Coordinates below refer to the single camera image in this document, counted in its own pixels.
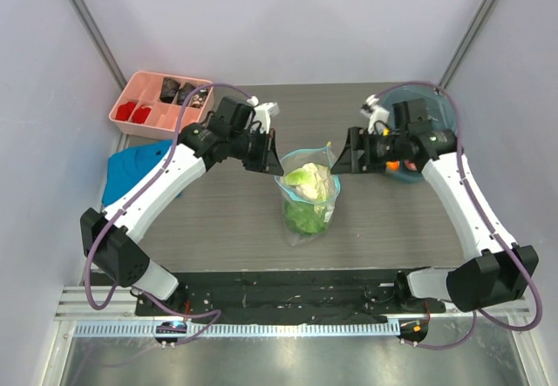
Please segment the white cauliflower toy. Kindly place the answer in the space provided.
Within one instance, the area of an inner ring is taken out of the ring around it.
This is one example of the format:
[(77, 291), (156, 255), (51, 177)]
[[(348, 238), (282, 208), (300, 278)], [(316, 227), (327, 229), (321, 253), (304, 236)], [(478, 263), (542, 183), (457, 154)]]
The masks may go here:
[(284, 185), (297, 197), (311, 203), (334, 199), (339, 192), (336, 178), (328, 166), (307, 163), (288, 173)]

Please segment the clear zip top bag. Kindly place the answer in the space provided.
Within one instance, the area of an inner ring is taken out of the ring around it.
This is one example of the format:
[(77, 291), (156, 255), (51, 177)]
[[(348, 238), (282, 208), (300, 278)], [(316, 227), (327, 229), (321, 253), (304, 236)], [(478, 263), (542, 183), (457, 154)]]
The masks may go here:
[(299, 149), (284, 155), (282, 177), (275, 182), (282, 195), (282, 225), (292, 247), (324, 235), (341, 193), (338, 176), (331, 173), (336, 160), (331, 143), (313, 149)]

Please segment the orange green mango toy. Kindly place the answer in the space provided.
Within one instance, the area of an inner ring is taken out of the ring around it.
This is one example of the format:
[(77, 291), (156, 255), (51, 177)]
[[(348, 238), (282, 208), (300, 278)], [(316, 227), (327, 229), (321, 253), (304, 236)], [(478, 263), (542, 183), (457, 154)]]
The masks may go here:
[(399, 161), (388, 161), (386, 163), (386, 171), (388, 173), (396, 173), (400, 168), (400, 162)]

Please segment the green lettuce toy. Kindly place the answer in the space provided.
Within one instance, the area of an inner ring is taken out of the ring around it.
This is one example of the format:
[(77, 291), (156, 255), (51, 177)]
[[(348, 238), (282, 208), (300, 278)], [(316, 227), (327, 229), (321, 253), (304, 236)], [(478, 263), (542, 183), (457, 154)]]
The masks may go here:
[(282, 203), (284, 222), (296, 234), (315, 235), (325, 232), (329, 228), (332, 214), (332, 207), (306, 202)]

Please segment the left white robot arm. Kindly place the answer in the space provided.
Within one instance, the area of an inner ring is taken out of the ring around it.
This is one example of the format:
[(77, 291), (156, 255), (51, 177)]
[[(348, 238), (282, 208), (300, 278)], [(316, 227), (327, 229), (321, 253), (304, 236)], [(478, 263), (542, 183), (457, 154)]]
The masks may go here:
[(96, 266), (122, 288), (155, 297), (166, 315), (177, 315), (186, 295), (178, 279), (140, 248), (147, 229), (187, 186), (213, 166), (232, 158), (245, 170), (281, 176), (271, 120), (276, 102), (254, 105), (225, 97), (201, 123), (185, 126), (177, 143), (147, 175), (104, 211), (92, 208), (80, 218), (86, 265)]

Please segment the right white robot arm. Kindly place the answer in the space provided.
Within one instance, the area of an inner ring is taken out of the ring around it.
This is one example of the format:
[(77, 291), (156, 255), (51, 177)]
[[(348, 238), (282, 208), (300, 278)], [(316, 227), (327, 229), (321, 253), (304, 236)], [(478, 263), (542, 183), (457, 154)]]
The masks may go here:
[(480, 191), (466, 156), (458, 152), (455, 131), (436, 124), (422, 98), (390, 110), (369, 96), (361, 108), (369, 119), (353, 126), (334, 174), (381, 173), (390, 162), (409, 161), (438, 195), (461, 245), (464, 262), (456, 268), (412, 270), (393, 291), (398, 308), (412, 312), (425, 299), (449, 301), (464, 312), (520, 299), (526, 277), (539, 257), (520, 246), (499, 223)]

